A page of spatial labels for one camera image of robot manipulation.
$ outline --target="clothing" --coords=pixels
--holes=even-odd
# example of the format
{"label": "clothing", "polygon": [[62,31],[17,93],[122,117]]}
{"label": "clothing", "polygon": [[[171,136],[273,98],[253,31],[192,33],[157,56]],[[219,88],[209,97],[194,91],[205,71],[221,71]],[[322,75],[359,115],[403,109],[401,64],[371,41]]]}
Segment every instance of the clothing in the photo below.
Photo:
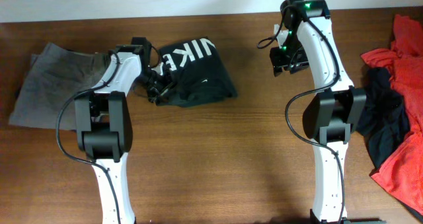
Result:
{"label": "clothing", "polygon": [[366,137],[376,168],[388,159],[410,131],[403,96],[391,89],[390,77],[385,68],[367,72],[369,84],[364,88],[367,99],[357,125],[357,131]]}
{"label": "clothing", "polygon": [[383,189],[423,214],[423,30],[408,17],[395,16],[391,50],[362,55],[372,68],[386,67],[391,88],[404,96],[410,131],[371,177]]}
{"label": "clothing", "polygon": [[175,86],[158,105],[191,107],[237,96],[215,45],[207,38],[165,46],[159,53],[165,63],[159,70],[169,73]]}
{"label": "clothing", "polygon": [[[39,56],[31,57],[31,70],[19,92],[9,124],[54,129],[65,101],[76,92],[96,85],[109,63],[107,54],[80,54],[49,43]],[[63,114],[60,128],[76,129],[73,103]]]}

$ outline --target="folded gray garment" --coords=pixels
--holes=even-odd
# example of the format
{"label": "folded gray garment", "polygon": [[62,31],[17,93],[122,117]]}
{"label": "folded gray garment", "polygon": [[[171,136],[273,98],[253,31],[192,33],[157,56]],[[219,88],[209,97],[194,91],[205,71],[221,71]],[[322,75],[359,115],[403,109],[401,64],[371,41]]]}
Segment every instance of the folded gray garment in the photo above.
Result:
{"label": "folded gray garment", "polygon": [[[55,128],[67,99],[96,85],[110,63],[107,54],[70,52],[49,43],[41,55],[32,55],[9,124],[30,128]],[[60,129],[75,130],[75,105],[67,107]]]}

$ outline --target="gray cloth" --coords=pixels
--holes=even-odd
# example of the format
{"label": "gray cloth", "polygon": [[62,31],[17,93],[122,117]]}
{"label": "gray cloth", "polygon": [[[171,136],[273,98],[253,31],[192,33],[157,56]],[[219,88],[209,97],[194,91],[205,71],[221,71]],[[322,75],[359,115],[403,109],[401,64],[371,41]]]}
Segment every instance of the gray cloth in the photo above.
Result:
{"label": "gray cloth", "polygon": [[[55,128],[65,101],[78,91],[96,85],[110,63],[107,54],[70,52],[49,43],[31,57],[31,70],[23,83],[9,124],[30,128]],[[75,106],[70,104],[60,128],[75,130]]]}

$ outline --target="red garment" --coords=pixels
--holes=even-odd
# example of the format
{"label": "red garment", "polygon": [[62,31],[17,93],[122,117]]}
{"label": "red garment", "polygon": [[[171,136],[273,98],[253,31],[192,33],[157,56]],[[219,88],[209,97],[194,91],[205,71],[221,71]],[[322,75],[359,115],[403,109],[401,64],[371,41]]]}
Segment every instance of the red garment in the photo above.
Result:
{"label": "red garment", "polygon": [[386,192],[423,215],[423,30],[419,22],[395,16],[391,50],[362,55],[370,67],[386,67],[391,88],[404,96],[410,132],[371,177]]}

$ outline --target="wooden table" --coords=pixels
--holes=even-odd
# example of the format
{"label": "wooden table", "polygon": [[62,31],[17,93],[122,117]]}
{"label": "wooden table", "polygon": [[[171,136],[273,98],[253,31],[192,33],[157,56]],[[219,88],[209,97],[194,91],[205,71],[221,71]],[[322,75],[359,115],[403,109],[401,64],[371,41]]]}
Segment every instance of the wooden table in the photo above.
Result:
{"label": "wooden table", "polygon": [[[357,87],[365,68],[360,54],[389,45],[395,13],[423,21],[422,7],[332,11],[336,45]],[[93,53],[130,43],[133,36],[146,36],[157,47],[208,36],[239,92],[236,99],[194,108],[156,107],[128,96],[134,129],[128,182],[138,223],[307,218],[313,150],[290,133],[284,108],[292,96],[313,88],[311,73],[274,78],[269,49],[256,49],[279,22],[279,13],[263,13],[0,24],[0,223],[101,223],[92,168],[66,158],[53,130],[8,126],[7,118],[30,55],[48,42]],[[310,99],[290,110],[301,133]],[[62,134],[66,149],[83,156],[75,134]],[[373,168],[363,137],[355,133],[346,158],[348,216],[417,223],[369,177]]]}

